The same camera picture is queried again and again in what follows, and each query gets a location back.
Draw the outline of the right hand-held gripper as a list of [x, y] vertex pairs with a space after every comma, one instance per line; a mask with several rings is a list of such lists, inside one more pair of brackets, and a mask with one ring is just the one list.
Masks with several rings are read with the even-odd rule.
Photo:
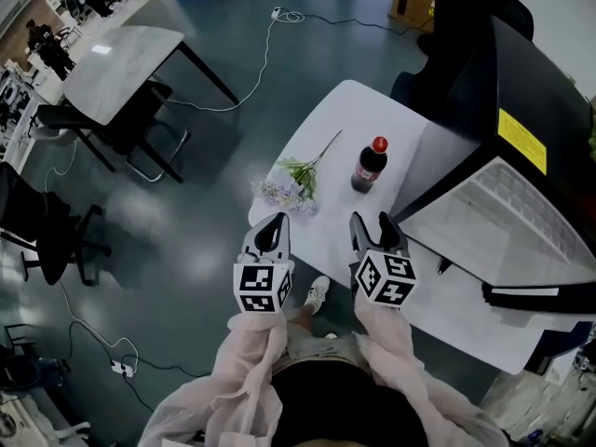
[[416, 273], [408, 249], [408, 239], [384, 211], [379, 213], [381, 236], [374, 250], [368, 229], [354, 211], [349, 221], [352, 250], [359, 261], [352, 277], [352, 289], [372, 305], [400, 308], [416, 289]]

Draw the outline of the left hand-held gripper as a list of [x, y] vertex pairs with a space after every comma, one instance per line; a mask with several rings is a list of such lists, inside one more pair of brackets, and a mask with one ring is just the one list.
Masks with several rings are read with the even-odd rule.
[[247, 232], [234, 264], [234, 295], [242, 313], [282, 311], [292, 287], [290, 251], [290, 219], [284, 212], [265, 217]]

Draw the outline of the cola bottle red cap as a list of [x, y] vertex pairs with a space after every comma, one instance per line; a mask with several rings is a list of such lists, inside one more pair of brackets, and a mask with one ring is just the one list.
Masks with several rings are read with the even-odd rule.
[[371, 144], [362, 149], [351, 177], [351, 185], [355, 191], [367, 194], [372, 189], [386, 167], [387, 148], [387, 139], [376, 137]]

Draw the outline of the black mini fridge door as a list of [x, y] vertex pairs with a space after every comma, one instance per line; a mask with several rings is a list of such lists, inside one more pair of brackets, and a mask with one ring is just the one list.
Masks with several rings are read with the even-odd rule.
[[428, 118], [391, 217], [478, 279], [491, 306], [596, 318], [591, 116], [544, 53], [490, 18]]

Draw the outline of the person's right forearm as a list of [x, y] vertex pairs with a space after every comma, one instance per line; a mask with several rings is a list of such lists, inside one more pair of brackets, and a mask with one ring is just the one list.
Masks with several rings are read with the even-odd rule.
[[404, 394], [427, 394], [422, 364], [413, 353], [410, 324], [396, 308], [374, 305], [359, 291], [355, 314], [366, 331], [359, 348], [373, 372], [387, 385]]

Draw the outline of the person's left forearm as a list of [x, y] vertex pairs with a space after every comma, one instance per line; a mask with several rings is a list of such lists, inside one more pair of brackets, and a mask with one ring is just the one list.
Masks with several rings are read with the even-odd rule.
[[223, 389], [214, 404], [244, 395], [258, 399], [286, 347], [286, 318], [283, 314], [240, 313], [229, 319], [227, 327], [229, 333], [211, 373]]

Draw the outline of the purple artificial flower bunch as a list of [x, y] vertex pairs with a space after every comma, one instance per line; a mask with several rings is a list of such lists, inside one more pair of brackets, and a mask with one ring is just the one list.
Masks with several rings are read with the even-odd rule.
[[322, 151], [308, 161], [293, 156], [279, 159], [266, 178], [251, 184], [253, 197], [289, 212], [316, 214], [318, 166], [341, 134], [339, 130]]

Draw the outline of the person's left white shoe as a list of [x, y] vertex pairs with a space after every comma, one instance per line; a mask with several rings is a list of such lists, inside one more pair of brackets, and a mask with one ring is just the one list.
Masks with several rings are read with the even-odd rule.
[[313, 281], [304, 303], [304, 307], [308, 306], [312, 314], [318, 313], [326, 301], [326, 295], [330, 285], [331, 280], [327, 276], [319, 276]]

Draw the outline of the person's left leg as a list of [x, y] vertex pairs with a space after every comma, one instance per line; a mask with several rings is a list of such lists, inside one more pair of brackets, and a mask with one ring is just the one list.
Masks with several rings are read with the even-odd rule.
[[311, 332], [315, 313], [316, 309], [313, 305], [305, 304], [298, 310], [297, 315], [292, 319], [292, 322]]

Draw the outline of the person's beige shorts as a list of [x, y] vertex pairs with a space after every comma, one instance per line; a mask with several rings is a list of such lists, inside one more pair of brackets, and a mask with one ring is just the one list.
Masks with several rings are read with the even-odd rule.
[[354, 334], [336, 338], [317, 337], [304, 327], [289, 323], [287, 344], [280, 358], [273, 364], [271, 376], [292, 365], [309, 361], [339, 361], [353, 365], [372, 376], [368, 361], [359, 350]]

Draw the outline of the white folding table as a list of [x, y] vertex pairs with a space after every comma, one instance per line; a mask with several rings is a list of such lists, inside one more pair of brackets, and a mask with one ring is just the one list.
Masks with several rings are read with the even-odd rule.
[[[333, 281], [347, 287], [355, 259], [348, 223], [353, 212], [370, 234], [379, 234], [378, 215], [390, 211], [413, 159], [426, 120], [360, 82], [346, 80], [334, 88], [294, 132], [281, 152], [318, 165], [318, 213], [291, 217], [291, 253]], [[388, 164], [367, 195], [353, 190], [350, 178], [360, 151], [377, 136], [388, 142]], [[410, 254], [420, 284], [402, 312], [416, 328], [442, 342], [516, 374], [526, 365], [542, 336], [538, 328], [502, 323], [485, 303], [480, 282], [451, 266], [437, 273], [439, 258], [416, 244]]]

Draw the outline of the person's black top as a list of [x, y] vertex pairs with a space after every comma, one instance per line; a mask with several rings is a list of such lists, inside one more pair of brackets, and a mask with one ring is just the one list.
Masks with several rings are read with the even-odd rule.
[[399, 391], [339, 360], [309, 360], [273, 375], [282, 414], [272, 447], [312, 440], [364, 447], [429, 447], [418, 413]]

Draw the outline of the black chair with chrome base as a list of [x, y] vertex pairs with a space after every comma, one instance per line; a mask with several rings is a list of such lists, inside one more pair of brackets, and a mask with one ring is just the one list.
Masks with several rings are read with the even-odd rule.
[[177, 183], [182, 177], [171, 167], [171, 161], [162, 157], [147, 141], [150, 130], [161, 126], [170, 135], [176, 137], [178, 133], [165, 121], [156, 118], [159, 110], [165, 106], [166, 99], [173, 90], [168, 85], [148, 80], [124, 104], [116, 116], [106, 125], [95, 122], [83, 115], [72, 105], [41, 104], [37, 108], [37, 118], [42, 127], [58, 132], [62, 129], [71, 131], [111, 172], [115, 171], [113, 164], [92, 142], [91, 134], [95, 135], [104, 145], [108, 146], [116, 155], [123, 156], [126, 164], [141, 175], [148, 182], [156, 182], [158, 177], [150, 178], [146, 173], [130, 162], [130, 157], [136, 149], [142, 150], [161, 169]]

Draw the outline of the black swivel chair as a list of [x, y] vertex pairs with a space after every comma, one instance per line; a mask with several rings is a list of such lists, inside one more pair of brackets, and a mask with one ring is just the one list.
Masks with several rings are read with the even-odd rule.
[[81, 281], [92, 286], [87, 277], [83, 250], [89, 249], [109, 257], [107, 245], [86, 240], [91, 219], [101, 216], [102, 208], [93, 205], [85, 216], [71, 213], [71, 206], [54, 192], [33, 189], [6, 161], [0, 162], [0, 239], [37, 254], [29, 260], [20, 256], [23, 279], [39, 268], [50, 286], [61, 280], [69, 264], [75, 264]]

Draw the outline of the grey marble table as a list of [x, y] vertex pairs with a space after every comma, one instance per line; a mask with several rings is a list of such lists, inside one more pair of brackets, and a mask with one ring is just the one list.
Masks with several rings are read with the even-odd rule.
[[184, 34], [150, 26], [107, 30], [91, 45], [62, 83], [68, 102], [105, 126], [176, 51], [206, 76], [230, 101], [231, 89], [185, 43]]

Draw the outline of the beige chair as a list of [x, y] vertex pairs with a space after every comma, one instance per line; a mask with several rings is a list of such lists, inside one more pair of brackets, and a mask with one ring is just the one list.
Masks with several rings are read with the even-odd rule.
[[45, 142], [58, 147], [65, 147], [75, 142], [78, 136], [70, 129], [53, 129], [45, 125], [36, 127], [31, 132], [37, 142]]

